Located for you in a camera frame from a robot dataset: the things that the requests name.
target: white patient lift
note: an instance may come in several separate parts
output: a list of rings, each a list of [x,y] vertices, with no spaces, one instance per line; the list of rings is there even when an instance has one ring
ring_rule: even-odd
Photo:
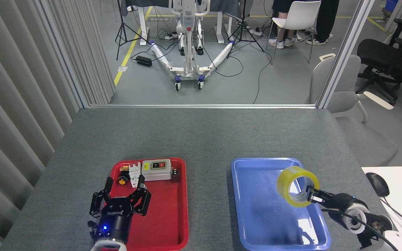
[[[178,42],[181,54],[184,52],[184,67],[173,67],[172,63],[167,60],[161,50],[153,41],[151,42],[151,50],[156,54],[158,60],[169,70],[174,77],[174,86],[179,91],[181,88],[181,80],[198,79],[198,89],[204,86],[204,79],[217,67],[228,55],[232,48],[233,41],[220,52],[220,54],[207,67],[200,67],[196,63],[196,54],[203,55],[203,47],[201,43],[202,29],[201,21],[203,16],[207,15],[210,10],[210,0],[202,0],[201,5],[198,0],[169,0],[169,8],[175,14],[177,24]],[[195,47],[192,43],[192,32],[196,25],[196,34],[198,35],[198,44]]]

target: blue bin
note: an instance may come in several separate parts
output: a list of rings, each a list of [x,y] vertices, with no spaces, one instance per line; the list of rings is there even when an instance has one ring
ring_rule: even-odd
[[[325,250],[331,238],[319,205],[296,208],[276,188],[292,158],[240,158],[232,162],[233,189],[241,244],[251,251]],[[295,183],[298,192],[303,184]]]
[[[393,13],[397,3],[398,3],[398,0],[387,0],[386,6],[384,8],[386,10],[390,11],[391,13]]]

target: light stand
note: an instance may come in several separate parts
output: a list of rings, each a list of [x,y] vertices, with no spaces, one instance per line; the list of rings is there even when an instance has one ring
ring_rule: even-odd
[[[120,6],[120,1],[118,0],[118,7],[119,7],[119,13],[120,13],[120,20],[121,20],[121,24],[120,24],[120,28],[118,31],[118,34],[116,36],[116,39],[114,40],[115,42],[117,41],[117,38],[119,38],[119,43],[118,43],[118,53],[116,56],[116,60],[119,59],[119,50],[120,50],[120,46],[123,46],[124,44],[134,41],[134,40],[139,40],[139,39],[143,39],[145,40],[148,44],[151,45],[151,43],[149,41],[147,41],[146,39],[144,39],[141,35],[139,35],[137,32],[135,32],[133,29],[131,29],[131,27],[129,27],[128,25],[126,25],[126,23],[123,21],[123,17],[122,17],[122,12],[121,12],[121,6]],[[125,32],[125,26],[130,29],[132,32],[136,33],[136,35],[138,35],[138,38],[134,38],[131,40],[127,40],[126,38],[126,32]]]
[[[233,50],[233,46],[239,42],[251,42],[251,43],[257,43],[258,47],[260,47],[261,51],[265,52],[263,50],[263,48],[260,46],[260,44],[257,42],[257,39],[255,39],[254,35],[252,33],[249,32],[249,30],[247,30],[247,32],[249,32],[249,34],[252,37],[252,40],[245,40],[243,39],[243,31],[244,31],[244,11],[246,10],[246,0],[244,0],[243,3],[243,12],[241,13],[241,24],[236,28],[236,30],[228,37],[228,40],[230,41],[230,38],[235,35],[236,39],[234,40],[233,44],[232,44],[232,48],[230,49],[229,53],[228,53],[228,57],[231,53],[231,51]]]

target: computer mouse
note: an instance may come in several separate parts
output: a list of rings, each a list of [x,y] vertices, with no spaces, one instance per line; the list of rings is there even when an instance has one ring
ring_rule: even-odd
[[[367,176],[379,197],[385,197],[390,194],[389,186],[387,186],[386,181],[381,176],[376,173],[366,173],[365,176]]]

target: floor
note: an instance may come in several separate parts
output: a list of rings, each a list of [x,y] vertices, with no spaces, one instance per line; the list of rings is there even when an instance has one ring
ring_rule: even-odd
[[[114,39],[121,24],[117,2],[114,0],[92,0],[92,3],[102,34],[109,67],[117,84],[116,93],[111,103],[122,105],[303,104],[308,97],[311,72],[319,63],[319,56],[338,52],[351,21],[351,16],[356,10],[355,1],[340,0],[337,18],[332,30],[334,36],[329,39],[327,44],[314,46],[310,64],[306,61],[310,45],[305,42],[298,42],[293,49],[277,50],[274,65],[270,65],[269,61],[274,52],[273,47],[268,46],[266,49],[268,39],[265,36],[260,36],[256,38],[265,52],[260,50],[257,43],[241,42],[233,48],[231,57],[225,59],[217,68],[217,73],[214,72],[207,78],[202,90],[198,90],[196,87],[198,81],[183,81],[180,91],[177,92],[173,78],[158,61],[153,61],[151,67],[144,67],[132,60],[135,58],[135,54],[139,52],[141,56],[155,59],[156,57],[152,52],[147,52],[149,45],[141,46],[139,41],[128,42],[120,47],[119,59],[116,60],[118,45]],[[358,43],[365,38],[384,41],[387,37],[388,34],[382,29],[385,23],[382,22],[381,6],[384,4],[385,0],[375,1],[369,14],[370,20],[366,21],[357,40]],[[265,35],[268,35],[269,32],[265,21],[268,19],[267,15],[271,14],[271,5],[271,0],[254,0],[251,16],[247,18],[247,22],[252,28],[260,27],[262,29],[263,27]],[[149,9],[146,7],[144,9],[145,14],[148,14],[146,18],[167,19],[166,22],[162,20],[147,22],[147,26],[150,27],[150,40],[154,40],[155,43],[163,47],[168,47],[169,49],[163,50],[163,52],[169,52],[167,55],[169,62],[173,62],[175,67],[182,67],[184,57],[180,56],[178,46],[160,39],[166,35],[165,30],[174,31],[176,26],[174,17],[166,8]],[[216,20],[216,13],[210,13],[203,19],[205,53],[196,58],[200,66],[209,65],[211,63],[209,57],[213,59],[225,47],[225,44],[217,43],[213,30]],[[132,30],[139,32],[137,11],[129,12],[124,21]],[[223,24],[227,21],[228,17],[224,15]],[[126,31],[128,39],[134,38],[135,34],[131,30],[127,28]],[[222,34],[227,41],[224,27]],[[127,66],[128,70],[120,73],[118,72],[120,66]],[[363,79],[359,78],[357,85],[362,83]],[[377,93],[375,87],[369,87],[367,90]],[[367,125],[399,145],[399,152],[390,163],[391,166],[402,166],[402,87],[397,91],[397,94],[399,99],[393,110],[385,110],[370,100],[362,102],[370,116]],[[362,114],[357,108],[335,114],[335,116],[342,115],[362,119]]]

